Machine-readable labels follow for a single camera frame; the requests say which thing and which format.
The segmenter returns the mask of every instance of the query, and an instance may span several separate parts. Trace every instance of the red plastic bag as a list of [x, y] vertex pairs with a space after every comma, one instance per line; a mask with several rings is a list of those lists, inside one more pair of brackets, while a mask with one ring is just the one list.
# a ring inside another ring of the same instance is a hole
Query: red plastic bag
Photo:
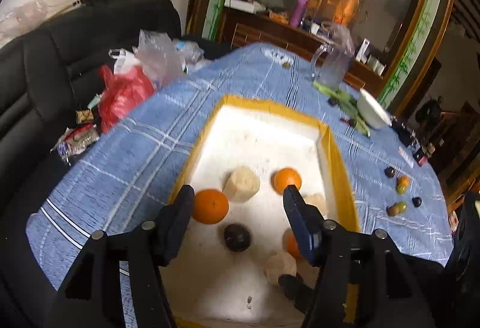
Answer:
[[152, 96], [155, 90], [140, 66], [134, 66], [124, 74], [113, 74], [108, 66], [103, 65], [100, 75], [105, 82], [105, 90], [98, 112], [102, 117], [102, 132], [106, 133], [131, 110]]

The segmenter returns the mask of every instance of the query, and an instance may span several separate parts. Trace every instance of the black leather sofa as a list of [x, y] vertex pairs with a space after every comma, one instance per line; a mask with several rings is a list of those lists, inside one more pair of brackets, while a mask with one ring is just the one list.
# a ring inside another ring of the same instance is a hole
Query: black leather sofa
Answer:
[[55, 290], [30, 250], [26, 222], [68, 171], [50, 153], [75, 110], [103, 90], [109, 49], [138, 45], [140, 29], [192, 39], [208, 59], [230, 47], [182, 37], [170, 0], [100, 0], [51, 19], [0, 49], [0, 326], [42, 327]]

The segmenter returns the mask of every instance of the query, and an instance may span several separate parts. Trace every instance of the sofa backrest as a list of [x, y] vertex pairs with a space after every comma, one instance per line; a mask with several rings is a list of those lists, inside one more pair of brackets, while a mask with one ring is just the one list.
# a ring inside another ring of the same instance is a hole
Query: sofa backrest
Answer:
[[104, 86], [109, 49], [140, 29], [181, 34], [170, 0], [111, 0], [51, 19], [0, 49], [0, 213], [67, 126]]

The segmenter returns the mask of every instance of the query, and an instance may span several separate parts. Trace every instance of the white tray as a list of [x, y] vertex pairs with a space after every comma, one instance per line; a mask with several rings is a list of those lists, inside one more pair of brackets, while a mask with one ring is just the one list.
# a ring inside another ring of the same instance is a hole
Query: white tray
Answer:
[[[282, 237], [290, 228], [271, 177], [281, 168], [295, 168], [302, 177], [302, 196], [323, 194], [328, 218], [339, 221], [322, 132], [314, 124], [238, 107], [242, 100], [235, 99], [217, 107], [180, 182], [195, 192], [222, 190], [235, 167], [248, 166], [260, 178], [260, 190], [246, 203], [230, 202], [229, 213], [218, 224], [190, 221], [178, 257], [161, 269], [167, 298], [175, 316], [208, 326], [220, 322], [225, 326], [227, 321], [299, 326], [304, 315], [263, 273], [265, 260], [283, 249]], [[253, 236], [250, 248], [242, 253], [223, 244], [223, 229], [234, 222], [246, 225]], [[298, 272], [314, 286], [317, 269], [299, 261]]]

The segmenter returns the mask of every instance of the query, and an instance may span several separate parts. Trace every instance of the yellow-rimmed tray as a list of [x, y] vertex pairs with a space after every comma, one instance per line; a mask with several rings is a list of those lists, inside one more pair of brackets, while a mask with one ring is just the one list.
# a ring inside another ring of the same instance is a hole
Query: yellow-rimmed tray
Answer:
[[[289, 229], [283, 200], [271, 185], [283, 167], [302, 176], [302, 196], [326, 198], [328, 218], [358, 231], [349, 180], [330, 128], [322, 122], [271, 101], [227, 95], [215, 106], [172, 191], [183, 184], [195, 192], [222, 190], [237, 166], [248, 166], [260, 178], [260, 190], [245, 203], [230, 203], [218, 224], [191, 220], [178, 257], [161, 268], [172, 312], [205, 326], [254, 324], [299, 325], [303, 315], [266, 281], [263, 264], [282, 249]], [[223, 244], [230, 223], [246, 225], [253, 236], [249, 249], [233, 253]], [[298, 272], [314, 286], [317, 270], [305, 261]]]

